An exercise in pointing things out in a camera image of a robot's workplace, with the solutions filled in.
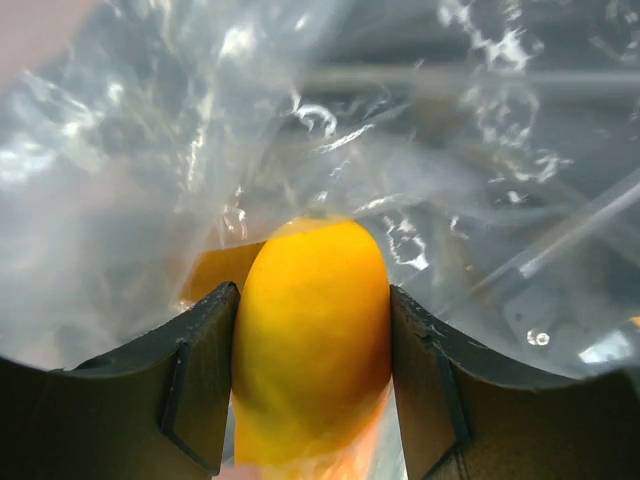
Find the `fake orange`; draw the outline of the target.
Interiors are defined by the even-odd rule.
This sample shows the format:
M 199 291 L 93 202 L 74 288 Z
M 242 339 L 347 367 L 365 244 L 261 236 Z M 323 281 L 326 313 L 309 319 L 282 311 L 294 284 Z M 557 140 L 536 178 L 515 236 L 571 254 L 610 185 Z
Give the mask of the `fake orange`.
M 352 444 L 391 380 L 390 284 L 352 220 L 299 219 L 267 240 L 234 325 L 234 459 L 276 466 Z

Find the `clear zip top bag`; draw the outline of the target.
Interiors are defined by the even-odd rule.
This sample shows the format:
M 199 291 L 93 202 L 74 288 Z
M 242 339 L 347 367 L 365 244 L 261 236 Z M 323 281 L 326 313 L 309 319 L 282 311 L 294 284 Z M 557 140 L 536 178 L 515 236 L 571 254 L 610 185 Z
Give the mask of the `clear zip top bag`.
M 5 1 L 1 363 L 70 371 L 296 217 L 583 380 L 639 371 L 635 1 Z

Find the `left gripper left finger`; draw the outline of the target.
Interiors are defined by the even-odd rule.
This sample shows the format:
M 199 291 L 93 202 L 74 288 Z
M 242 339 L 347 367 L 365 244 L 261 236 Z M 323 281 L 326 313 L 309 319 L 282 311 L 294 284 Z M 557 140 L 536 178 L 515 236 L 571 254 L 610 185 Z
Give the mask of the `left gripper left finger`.
M 222 463 L 240 294 L 64 371 L 1 363 L 5 479 L 210 479 Z

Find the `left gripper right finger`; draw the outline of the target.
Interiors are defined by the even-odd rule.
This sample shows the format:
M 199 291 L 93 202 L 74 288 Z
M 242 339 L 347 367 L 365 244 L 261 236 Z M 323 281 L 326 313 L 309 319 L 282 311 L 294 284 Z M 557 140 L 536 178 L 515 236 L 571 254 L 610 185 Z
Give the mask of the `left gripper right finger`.
M 412 479 L 635 479 L 639 371 L 583 380 L 508 358 L 391 290 L 393 383 Z

